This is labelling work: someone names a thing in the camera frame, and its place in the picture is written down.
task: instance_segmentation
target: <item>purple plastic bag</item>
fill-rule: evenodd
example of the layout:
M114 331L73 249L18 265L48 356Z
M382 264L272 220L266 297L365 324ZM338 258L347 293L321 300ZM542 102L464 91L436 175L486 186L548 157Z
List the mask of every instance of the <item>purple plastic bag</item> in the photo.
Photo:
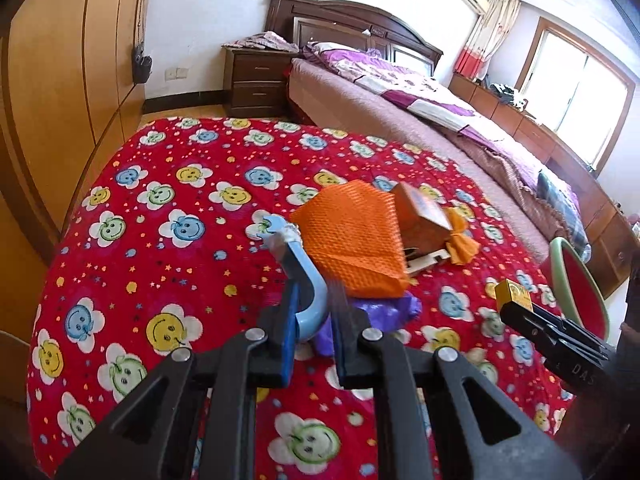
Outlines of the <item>purple plastic bag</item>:
M410 292L405 292L402 298L384 300L349 298L349 305L364 310L369 316L371 326L379 328L382 332L398 330L422 312L420 300ZM334 355L331 316L314 336L313 343L317 354L325 357Z

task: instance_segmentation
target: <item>purple bedspread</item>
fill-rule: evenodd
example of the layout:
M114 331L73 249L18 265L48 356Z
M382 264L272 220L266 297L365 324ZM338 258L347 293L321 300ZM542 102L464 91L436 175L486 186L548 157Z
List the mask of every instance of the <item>purple bedspread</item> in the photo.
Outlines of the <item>purple bedspread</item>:
M309 47L332 72L413 115L458 132L503 156L533 191L537 187L538 174L545 170L552 183L575 205L576 211L580 211L576 195L564 180L553 174L500 126L476 112L434 78L335 43L316 43Z

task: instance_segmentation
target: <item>orange mesh bag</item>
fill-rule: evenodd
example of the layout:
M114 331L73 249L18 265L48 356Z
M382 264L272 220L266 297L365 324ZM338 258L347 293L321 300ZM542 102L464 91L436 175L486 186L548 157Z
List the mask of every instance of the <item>orange mesh bag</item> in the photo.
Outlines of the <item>orange mesh bag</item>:
M291 214L306 253L356 298L400 298L409 285L391 193L361 180L325 187Z

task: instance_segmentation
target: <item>curtain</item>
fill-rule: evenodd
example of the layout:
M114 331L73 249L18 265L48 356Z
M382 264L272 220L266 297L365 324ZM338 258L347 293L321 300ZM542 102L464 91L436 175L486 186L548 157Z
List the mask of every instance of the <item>curtain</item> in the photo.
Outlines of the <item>curtain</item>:
M489 61L513 27L520 0L489 0L489 10L481 16L454 67L469 79L483 79Z

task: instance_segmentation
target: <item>plaid cloth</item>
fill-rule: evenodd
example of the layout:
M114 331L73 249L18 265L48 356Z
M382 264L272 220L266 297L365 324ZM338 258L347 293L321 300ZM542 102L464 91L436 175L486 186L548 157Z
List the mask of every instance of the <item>plaid cloth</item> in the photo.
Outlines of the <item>plaid cloth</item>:
M591 257L591 246L584 231L580 212L574 203L549 179L545 171L538 174L538 198L546 200L551 207L560 211L568 227L569 243L578 256L586 263Z

